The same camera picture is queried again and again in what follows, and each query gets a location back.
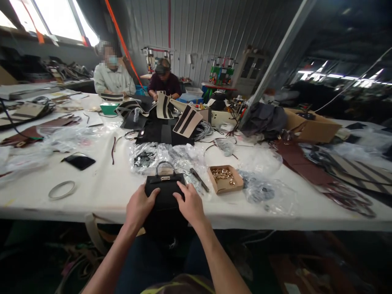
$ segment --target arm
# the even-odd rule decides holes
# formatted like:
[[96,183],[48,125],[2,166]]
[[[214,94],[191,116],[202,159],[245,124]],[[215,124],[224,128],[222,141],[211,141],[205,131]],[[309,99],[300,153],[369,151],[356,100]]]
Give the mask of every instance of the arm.
[[157,100],[158,100],[158,95],[155,93],[155,91],[156,91],[156,79],[157,79],[157,76],[156,76],[156,74],[154,73],[154,74],[152,75],[152,77],[151,77],[150,84],[149,84],[148,87],[147,87],[148,94],[149,94],[152,98],[154,98],[154,101],[157,101]]
[[127,217],[116,241],[105,256],[101,265],[83,290],[83,294],[114,293],[118,277],[133,241],[145,219],[154,207],[159,188],[150,197],[144,192],[145,184],[131,196],[127,205]]
[[99,71],[99,65],[97,65],[94,70],[94,88],[97,94],[101,94],[101,93],[112,94],[112,92],[106,89],[105,81],[103,79],[102,74]]
[[175,82],[175,85],[174,85],[174,90],[175,90],[175,93],[171,96],[173,99],[178,99],[180,96],[181,96],[181,94],[182,94],[182,91],[181,91],[181,86],[180,86],[180,81],[178,80],[178,77],[176,77],[176,82]]
[[125,81],[126,81],[126,87],[124,89],[124,94],[127,96],[131,96],[136,93],[136,87],[134,80],[132,80],[131,76],[129,75],[127,69],[123,67],[123,72],[125,74]]
[[216,238],[211,224],[205,217],[203,202],[195,187],[192,184],[187,186],[180,182],[177,182],[177,184],[185,195],[185,202],[180,194],[174,193],[173,196],[178,201],[181,213],[193,226],[200,238],[216,293],[251,294],[241,275]]

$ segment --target dark shirt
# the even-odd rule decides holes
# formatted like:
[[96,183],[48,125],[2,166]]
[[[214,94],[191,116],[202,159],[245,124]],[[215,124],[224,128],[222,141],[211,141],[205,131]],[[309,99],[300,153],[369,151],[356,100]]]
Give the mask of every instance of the dark shirt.
[[165,82],[163,82],[158,74],[154,73],[151,77],[150,85],[148,86],[148,91],[166,91],[166,95],[174,95],[177,93],[181,96],[181,87],[178,77],[170,73],[169,77]]

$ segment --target white container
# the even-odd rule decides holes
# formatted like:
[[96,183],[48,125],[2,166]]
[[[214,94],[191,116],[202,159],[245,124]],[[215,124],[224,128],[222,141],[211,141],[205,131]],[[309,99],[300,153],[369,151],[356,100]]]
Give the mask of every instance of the white container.
[[198,97],[203,96],[203,91],[201,89],[199,89],[199,88],[188,88],[188,87],[185,87],[185,91],[187,93],[189,93],[189,94],[192,94],[192,95],[195,95],[195,96],[198,96]]

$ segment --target worker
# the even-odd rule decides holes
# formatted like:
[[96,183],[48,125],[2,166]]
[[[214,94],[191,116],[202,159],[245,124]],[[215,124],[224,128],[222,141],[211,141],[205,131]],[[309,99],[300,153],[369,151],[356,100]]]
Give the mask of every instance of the worker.
[[96,53],[104,58],[95,67],[94,86],[98,94],[124,94],[128,97],[135,94],[135,83],[125,66],[121,65],[114,48],[109,42],[102,41],[95,47]]
[[195,187],[192,184],[184,186],[180,182],[177,185],[185,201],[179,193],[173,193],[173,197],[178,201],[180,212],[198,235],[198,243],[191,244],[193,248],[185,262],[185,274],[173,278],[157,244],[149,238],[148,233],[136,237],[156,197],[160,197],[159,188],[147,197],[143,184],[129,200],[125,223],[83,294],[250,294],[205,217],[203,202]]
[[172,74],[170,70],[169,61],[161,58],[155,67],[155,73],[152,75],[148,86],[148,94],[155,101],[158,99],[157,91],[165,91],[166,95],[171,95],[172,99],[178,99],[182,94],[178,77]]

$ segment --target face mask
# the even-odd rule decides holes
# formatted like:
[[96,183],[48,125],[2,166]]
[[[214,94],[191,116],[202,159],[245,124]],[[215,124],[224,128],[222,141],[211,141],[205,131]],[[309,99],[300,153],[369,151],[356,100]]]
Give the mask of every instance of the face mask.
[[116,55],[110,55],[107,59],[107,62],[111,65],[117,65],[118,60]]

